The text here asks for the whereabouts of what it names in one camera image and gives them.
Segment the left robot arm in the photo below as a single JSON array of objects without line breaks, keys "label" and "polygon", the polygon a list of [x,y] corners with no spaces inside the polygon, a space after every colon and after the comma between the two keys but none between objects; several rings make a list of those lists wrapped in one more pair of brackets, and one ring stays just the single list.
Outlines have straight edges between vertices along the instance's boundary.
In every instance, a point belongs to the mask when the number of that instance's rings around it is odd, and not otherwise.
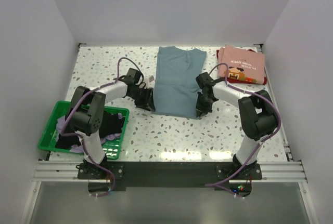
[{"label": "left robot arm", "polygon": [[153,88],[148,87],[141,71],[130,68],[126,75],[96,88],[79,86],[71,99],[60,134],[77,136],[82,145],[84,159],[91,163],[89,172],[95,178],[103,178],[108,172],[107,160],[100,143],[105,105],[118,98],[129,97],[139,109],[154,112]]}]

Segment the blue t-shirt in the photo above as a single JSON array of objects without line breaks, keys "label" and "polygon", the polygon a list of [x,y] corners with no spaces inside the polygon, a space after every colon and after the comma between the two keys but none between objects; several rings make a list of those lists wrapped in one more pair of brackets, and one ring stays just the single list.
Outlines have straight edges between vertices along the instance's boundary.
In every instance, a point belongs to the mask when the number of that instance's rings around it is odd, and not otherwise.
[{"label": "blue t-shirt", "polygon": [[207,53],[199,49],[160,47],[157,55],[153,91],[155,114],[196,119],[196,77],[201,73]]}]

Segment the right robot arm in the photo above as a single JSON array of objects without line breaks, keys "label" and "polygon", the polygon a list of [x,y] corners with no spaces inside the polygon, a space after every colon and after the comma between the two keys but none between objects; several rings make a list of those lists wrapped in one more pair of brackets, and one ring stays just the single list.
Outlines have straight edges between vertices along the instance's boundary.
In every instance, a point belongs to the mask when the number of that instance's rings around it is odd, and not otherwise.
[{"label": "right robot arm", "polygon": [[262,143],[273,137],[281,127],[278,110],[266,90],[251,92],[233,86],[224,79],[214,80],[209,73],[196,77],[201,89],[196,103],[196,116],[202,117],[212,112],[215,102],[225,101],[239,110],[244,138],[237,153],[233,156],[230,174],[243,179],[250,173],[250,166],[257,162]]}]

